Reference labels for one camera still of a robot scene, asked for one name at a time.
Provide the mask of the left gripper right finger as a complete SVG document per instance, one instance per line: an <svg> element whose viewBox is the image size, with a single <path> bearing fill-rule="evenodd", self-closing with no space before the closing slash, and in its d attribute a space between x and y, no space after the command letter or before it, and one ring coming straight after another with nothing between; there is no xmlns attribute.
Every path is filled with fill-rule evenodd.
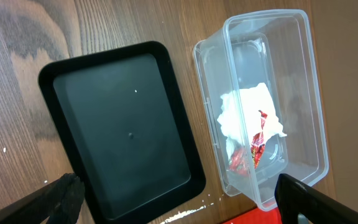
<svg viewBox="0 0 358 224"><path fill-rule="evenodd" d="M298 223L300 214L312 223L358 223L358 212L288 174L278 176L275 200L282 223Z"/></svg>

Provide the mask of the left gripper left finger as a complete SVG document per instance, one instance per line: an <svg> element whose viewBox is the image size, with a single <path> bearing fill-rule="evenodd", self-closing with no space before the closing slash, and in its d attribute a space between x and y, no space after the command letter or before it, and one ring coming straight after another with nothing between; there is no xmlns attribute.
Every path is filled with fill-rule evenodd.
<svg viewBox="0 0 358 224"><path fill-rule="evenodd" d="M85 185L74 174L56 181L0 210L0 224L67 223L78 221L85 200Z"/></svg>

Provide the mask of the red snack wrapper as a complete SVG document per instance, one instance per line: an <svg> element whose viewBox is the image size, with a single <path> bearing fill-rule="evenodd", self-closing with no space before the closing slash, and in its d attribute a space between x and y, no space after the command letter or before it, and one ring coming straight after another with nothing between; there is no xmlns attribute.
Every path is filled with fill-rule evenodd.
<svg viewBox="0 0 358 224"><path fill-rule="evenodd" d="M229 170L243 176L247 176L246 160L244 158L245 151L244 147L238 147L235 149L229 160ZM263 131L261 131L254 135L250 144L250 152L254 163L254 169L258 167L264 151L264 134Z"/></svg>

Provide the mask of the white napkin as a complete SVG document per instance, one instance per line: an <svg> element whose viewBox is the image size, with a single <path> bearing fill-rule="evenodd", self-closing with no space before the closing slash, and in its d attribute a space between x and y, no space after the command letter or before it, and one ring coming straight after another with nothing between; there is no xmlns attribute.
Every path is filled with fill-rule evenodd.
<svg viewBox="0 0 358 224"><path fill-rule="evenodd" d="M265 83L225 93L221 99L222 113L217 121L221 125L222 134L227 137L228 157L234 154L236 146L245 144L239 127L241 120L245 122L246 136L251 146L254 145L253 137L259 133L263 134L263 140L258 140L257 145L266 144L275 135L281 138L286 136Z"/></svg>

